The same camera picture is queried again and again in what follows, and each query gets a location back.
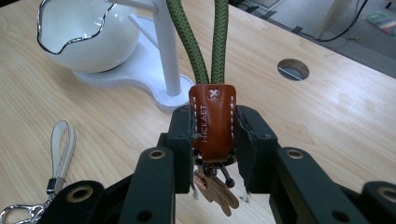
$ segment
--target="brown leather tag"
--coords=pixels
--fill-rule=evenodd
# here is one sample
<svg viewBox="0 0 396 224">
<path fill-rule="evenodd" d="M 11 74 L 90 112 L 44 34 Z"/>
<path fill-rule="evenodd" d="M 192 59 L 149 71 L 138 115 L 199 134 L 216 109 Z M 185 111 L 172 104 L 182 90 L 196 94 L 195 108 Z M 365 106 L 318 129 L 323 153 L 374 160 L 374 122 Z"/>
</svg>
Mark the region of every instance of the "brown leather tag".
<svg viewBox="0 0 396 224">
<path fill-rule="evenodd" d="M 195 118 L 192 147 L 201 152 L 204 162 L 227 161 L 235 149 L 235 87 L 195 85 L 189 97 Z"/>
</svg>

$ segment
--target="white ceramic bowl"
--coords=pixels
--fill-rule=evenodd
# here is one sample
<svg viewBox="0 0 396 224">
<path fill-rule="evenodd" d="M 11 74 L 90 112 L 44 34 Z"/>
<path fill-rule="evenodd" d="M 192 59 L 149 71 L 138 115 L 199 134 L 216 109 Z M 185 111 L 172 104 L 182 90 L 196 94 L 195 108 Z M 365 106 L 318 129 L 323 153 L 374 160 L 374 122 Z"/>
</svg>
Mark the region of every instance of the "white ceramic bowl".
<svg viewBox="0 0 396 224">
<path fill-rule="evenodd" d="M 123 63 L 134 51 L 138 28 L 128 19 L 132 7 L 105 0 L 43 0 L 37 41 L 57 64 L 99 73 Z"/>
</svg>

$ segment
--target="green rope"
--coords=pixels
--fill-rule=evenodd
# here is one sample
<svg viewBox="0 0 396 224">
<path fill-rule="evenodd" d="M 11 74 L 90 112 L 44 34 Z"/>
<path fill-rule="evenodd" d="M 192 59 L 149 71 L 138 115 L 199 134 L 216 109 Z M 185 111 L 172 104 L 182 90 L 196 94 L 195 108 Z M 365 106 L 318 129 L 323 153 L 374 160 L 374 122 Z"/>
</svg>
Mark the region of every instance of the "green rope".
<svg viewBox="0 0 396 224">
<path fill-rule="evenodd" d="M 166 0 L 169 14 L 189 56 L 196 84 L 209 84 L 205 61 L 180 0 Z M 215 28 L 212 46 L 212 84 L 224 83 L 228 29 L 228 0 L 215 0 Z"/>
<path fill-rule="evenodd" d="M 215 0 L 215 29 L 213 33 L 211 71 L 212 84 L 224 84 L 227 30 L 228 0 Z"/>
<path fill-rule="evenodd" d="M 208 84 L 209 77 L 207 75 L 204 57 L 202 56 L 180 0 L 166 0 L 166 4 L 178 36 L 180 36 L 181 42 L 189 56 L 196 84 Z"/>
</svg>

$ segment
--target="wooden table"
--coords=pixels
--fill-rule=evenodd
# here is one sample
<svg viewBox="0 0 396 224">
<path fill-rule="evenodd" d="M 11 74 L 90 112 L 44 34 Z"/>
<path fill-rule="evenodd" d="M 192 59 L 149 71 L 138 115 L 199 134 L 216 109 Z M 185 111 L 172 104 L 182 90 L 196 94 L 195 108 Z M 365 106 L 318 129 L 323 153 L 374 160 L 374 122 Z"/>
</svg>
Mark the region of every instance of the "wooden table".
<svg viewBox="0 0 396 224">
<path fill-rule="evenodd" d="M 66 119 L 78 132 L 66 181 L 108 187 L 134 171 L 171 118 L 144 91 L 87 86 L 53 63 L 35 41 L 39 2 L 0 8 L 0 208 L 46 201 L 56 121 Z M 183 5 L 209 64 L 214 3 Z M 180 71 L 192 77 L 177 43 Z M 286 58 L 304 62 L 309 78 L 282 77 L 276 68 Z M 395 79 L 231 7 L 226 82 L 235 85 L 238 104 L 260 112 L 281 146 L 309 152 L 334 182 L 356 191 L 367 181 L 396 183 Z M 236 166 L 230 173 L 233 192 L 245 196 Z M 202 196 L 177 195 L 176 215 L 177 223 L 274 222 L 267 195 L 241 201 L 231 217 Z"/>
</svg>

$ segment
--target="black object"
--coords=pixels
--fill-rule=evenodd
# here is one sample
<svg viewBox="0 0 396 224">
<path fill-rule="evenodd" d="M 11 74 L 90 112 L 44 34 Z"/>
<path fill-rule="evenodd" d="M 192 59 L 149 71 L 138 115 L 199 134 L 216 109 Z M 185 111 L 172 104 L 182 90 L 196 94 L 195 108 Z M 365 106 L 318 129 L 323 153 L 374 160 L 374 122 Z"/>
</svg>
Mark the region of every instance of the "black object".
<svg viewBox="0 0 396 224">
<path fill-rule="evenodd" d="M 259 8 L 258 6 L 255 6 L 255 7 L 248 7 L 245 11 L 247 12 L 247 13 L 251 13 L 252 11 L 255 11 L 257 8 Z"/>
<path fill-rule="evenodd" d="M 302 30 L 303 30 L 303 27 L 296 26 L 296 27 L 294 27 L 294 29 L 291 32 L 298 35 Z"/>
<path fill-rule="evenodd" d="M 267 13 L 265 13 L 264 15 L 261 15 L 261 18 L 263 20 L 268 20 L 270 19 L 272 16 L 274 16 L 276 14 L 276 11 L 268 11 Z"/>
<path fill-rule="evenodd" d="M 189 192 L 192 181 L 191 120 L 188 105 L 177 109 L 133 175 L 107 189 L 68 186 L 38 223 L 174 223 L 175 193 Z M 247 192 L 270 194 L 277 223 L 396 223 L 396 185 L 369 182 L 361 194 L 339 186 L 308 153 L 281 147 L 256 110 L 239 105 L 237 121 L 239 173 Z"/>
<path fill-rule="evenodd" d="M 238 6 L 243 0 L 229 0 L 228 3 L 232 6 Z"/>
<path fill-rule="evenodd" d="M 2 0 L 0 2 L 0 7 L 5 7 L 11 3 L 18 2 L 18 0 Z"/>
</svg>

